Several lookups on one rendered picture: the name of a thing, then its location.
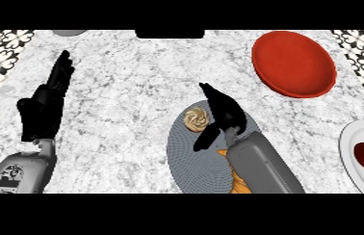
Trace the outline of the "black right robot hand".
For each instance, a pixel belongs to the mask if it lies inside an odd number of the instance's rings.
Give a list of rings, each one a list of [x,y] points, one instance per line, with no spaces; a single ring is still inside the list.
[[[207,126],[207,129],[195,142],[195,152],[210,148],[220,133],[226,132],[229,128],[233,128],[236,134],[241,135],[247,131],[248,124],[245,111],[236,100],[220,92],[208,83],[201,83],[200,86],[208,98],[216,122]]]

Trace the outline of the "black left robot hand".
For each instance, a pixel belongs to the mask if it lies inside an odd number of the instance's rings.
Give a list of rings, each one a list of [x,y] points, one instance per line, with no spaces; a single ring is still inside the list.
[[[64,50],[48,83],[39,86],[30,98],[23,98],[18,101],[23,124],[21,140],[24,142],[57,137],[61,129],[64,98],[74,70],[70,52]]]

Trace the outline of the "beige swirl cupcake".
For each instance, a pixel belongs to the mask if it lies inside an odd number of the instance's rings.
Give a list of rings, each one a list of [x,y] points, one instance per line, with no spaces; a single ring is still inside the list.
[[[192,107],[183,115],[185,127],[195,133],[203,132],[210,125],[211,118],[203,107]]]

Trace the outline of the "grey round placemat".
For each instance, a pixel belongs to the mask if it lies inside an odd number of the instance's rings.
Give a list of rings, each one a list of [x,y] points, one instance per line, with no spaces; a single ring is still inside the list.
[[[172,174],[185,194],[229,194],[232,190],[232,170],[219,151],[228,149],[225,132],[220,133],[208,149],[194,151],[200,133],[192,132],[183,123],[185,112],[201,107],[208,114],[207,100],[189,105],[182,111],[169,136],[167,156]]]

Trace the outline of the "red bowl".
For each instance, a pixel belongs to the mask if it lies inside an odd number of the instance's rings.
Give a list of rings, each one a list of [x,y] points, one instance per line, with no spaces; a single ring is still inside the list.
[[[282,95],[313,98],[337,84],[335,61],[322,45],[291,31],[272,31],[257,39],[253,64],[264,84]]]

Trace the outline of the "orange item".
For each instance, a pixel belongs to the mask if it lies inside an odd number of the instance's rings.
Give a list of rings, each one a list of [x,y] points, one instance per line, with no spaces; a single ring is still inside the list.
[[[228,159],[228,149],[220,149],[220,150],[217,150],[217,152]],[[247,185],[245,180],[238,175],[232,165],[229,165],[229,166],[231,166],[232,178],[233,178],[231,193],[232,194],[251,194],[253,191],[251,191],[251,189],[250,189],[250,187]]]

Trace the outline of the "grey round object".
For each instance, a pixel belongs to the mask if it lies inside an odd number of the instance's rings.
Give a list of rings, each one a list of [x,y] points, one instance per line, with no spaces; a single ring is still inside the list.
[[[76,37],[82,35],[88,30],[54,30],[54,33],[61,37]]]

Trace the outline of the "white plate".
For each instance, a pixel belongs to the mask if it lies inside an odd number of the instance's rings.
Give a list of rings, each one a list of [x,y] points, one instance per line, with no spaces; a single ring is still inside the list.
[[[354,159],[354,146],[364,142],[364,119],[351,122],[341,133],[340,149],[344,161],[344,167],[351,181],[364,194],[364,168]]]

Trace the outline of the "dark red item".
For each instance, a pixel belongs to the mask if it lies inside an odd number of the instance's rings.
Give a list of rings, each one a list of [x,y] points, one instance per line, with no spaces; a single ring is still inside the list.
[[[364,168],[364,142],[354,146],[354,159],[359,165]]]

